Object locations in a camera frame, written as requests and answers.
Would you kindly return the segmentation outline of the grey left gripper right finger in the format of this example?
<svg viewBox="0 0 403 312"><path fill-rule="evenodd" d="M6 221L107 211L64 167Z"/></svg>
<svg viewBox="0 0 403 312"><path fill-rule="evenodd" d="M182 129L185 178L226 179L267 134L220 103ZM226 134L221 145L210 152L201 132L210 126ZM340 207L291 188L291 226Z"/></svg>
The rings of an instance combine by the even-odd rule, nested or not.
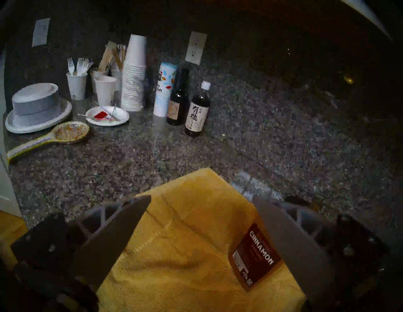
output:
<svg viewBox="0 0 403 312"><path fill-rule="evenodd" d="M275 250L310 307L353 307L389 247L348 214L335 222L308 207L254 196Z"/></svg>

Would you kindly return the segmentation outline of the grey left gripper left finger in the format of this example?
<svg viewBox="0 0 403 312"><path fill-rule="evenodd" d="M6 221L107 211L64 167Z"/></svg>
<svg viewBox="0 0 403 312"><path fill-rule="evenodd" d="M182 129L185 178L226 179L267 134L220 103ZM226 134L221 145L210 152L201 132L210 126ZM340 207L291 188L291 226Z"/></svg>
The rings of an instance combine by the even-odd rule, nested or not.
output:
<svg viewBox="0 0 403 312"><path fill-rule="evenodd" d="M11 251L17 279L32 287L97 290L151 203L150 195L101 205L66 221L52 213L18 238Z"/></svg>

